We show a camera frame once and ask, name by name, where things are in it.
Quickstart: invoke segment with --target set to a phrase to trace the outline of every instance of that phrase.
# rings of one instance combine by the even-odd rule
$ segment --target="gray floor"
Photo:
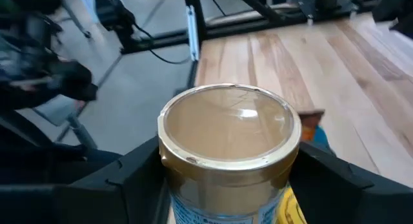
[[[113,32],[100,24],[93,24],[80,0],[67,0],[82,25],[91,32],[88,41],[72,21],[62,22],[63,46],[58,52],[76,59],[94,74],[99,87],[98,100],[90,103],[79,119],[89,130],[98,147],[126,154],[156,134],[156,118],[163,105],[172,98],[177,88],[184,87],[190,63],[166,64],[149,52],[131,54],[119,60],[119,41]],[[123,0],[137,22],[151,34],[186,27],[184,0]],[[205,17],[219,16],[211,0],[201,0]],[[248,9],[240,0],[217,0],[230,14]],[[59,20],[65,11],[54,15]],[[179,61],[188,57],[188,46],[175,46],[157,50],[163,57]],[[55,140],[66,125],[55,127],[32,110],[21,113]],[[70,131],[65,143],[77,143]]]

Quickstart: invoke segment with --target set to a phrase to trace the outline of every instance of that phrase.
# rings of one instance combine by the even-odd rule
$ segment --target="gold can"
[[[273,224],[301,123],[281,97],[249,85],[196,87],[158,117],[177,224]]]

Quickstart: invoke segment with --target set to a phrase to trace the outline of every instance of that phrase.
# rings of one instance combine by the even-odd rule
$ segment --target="metal pole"
[[[187,7],[194,7],[195,19],[198,33],[198,46],[201,47],[202,41],[207,38],[207,24],[205,23],[202,11],[201,0],[185,0]]]
[[[75,113],[71,114],[67,121],[81,144],[83,144],[87,149],[97,149],[97,145],[92,139],[92,136],[90,136],[85,126],[79,122]]]

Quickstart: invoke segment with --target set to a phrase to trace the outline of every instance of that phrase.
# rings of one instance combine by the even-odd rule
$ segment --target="wooden tabletop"
[[[196,85],[212,83],[265,88],[298,111],[325,108],[339,158],[413,187],[413,42],[370,14],[206,41]]]

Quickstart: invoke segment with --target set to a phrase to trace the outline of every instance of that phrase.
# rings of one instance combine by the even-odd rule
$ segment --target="dark clothing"
[[[119,157],[53,143],[16,111],[0,112],[0,184],[71,183]]]
[[[38,86],[35,91],[24,91],[3,85],[0,87],[0,101],[3,101],[0,110],[19,110],[22,108],[38,107],[59,95],[58,90],[50,90]]]

